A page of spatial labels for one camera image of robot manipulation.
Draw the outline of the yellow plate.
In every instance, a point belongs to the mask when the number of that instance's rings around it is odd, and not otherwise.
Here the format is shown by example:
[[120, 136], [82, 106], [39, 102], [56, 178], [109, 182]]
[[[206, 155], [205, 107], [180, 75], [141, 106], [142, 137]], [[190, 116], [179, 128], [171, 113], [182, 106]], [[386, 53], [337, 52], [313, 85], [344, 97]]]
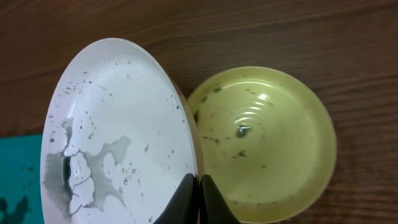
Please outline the yellow plate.
[[322, 195], [336, 164], [333, 122], [300, 80], [232, 68], [189, 96], [206, 174], [243, 223], [288, 220]]

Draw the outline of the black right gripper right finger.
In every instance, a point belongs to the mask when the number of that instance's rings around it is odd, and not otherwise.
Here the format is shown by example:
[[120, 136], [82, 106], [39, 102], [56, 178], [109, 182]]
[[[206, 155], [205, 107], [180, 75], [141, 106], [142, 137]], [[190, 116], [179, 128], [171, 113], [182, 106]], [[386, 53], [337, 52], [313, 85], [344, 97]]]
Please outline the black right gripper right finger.
[[212, 177], [205, 174], [200, 181], [200, 224], [241, 224], [233, 215]]

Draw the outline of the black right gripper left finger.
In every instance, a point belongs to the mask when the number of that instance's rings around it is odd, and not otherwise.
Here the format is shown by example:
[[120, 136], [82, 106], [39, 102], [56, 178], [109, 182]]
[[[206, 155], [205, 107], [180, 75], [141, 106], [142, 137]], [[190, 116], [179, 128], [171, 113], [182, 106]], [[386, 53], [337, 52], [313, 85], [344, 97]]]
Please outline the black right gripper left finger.
[[186, 174], [154, 224], [196, 224], [199, 212], [198, 187], [195, 176]]

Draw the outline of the white pink plate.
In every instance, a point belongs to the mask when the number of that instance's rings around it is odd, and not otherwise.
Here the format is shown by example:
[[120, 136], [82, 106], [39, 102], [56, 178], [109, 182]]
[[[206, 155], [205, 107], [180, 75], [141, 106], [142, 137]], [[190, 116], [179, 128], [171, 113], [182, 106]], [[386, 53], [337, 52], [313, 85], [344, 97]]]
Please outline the white pink plate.
[[69, 63], [42, 135], [45, 223], [154, 223], [198, 174], [195, 123], [155, 58], [101, 39]]

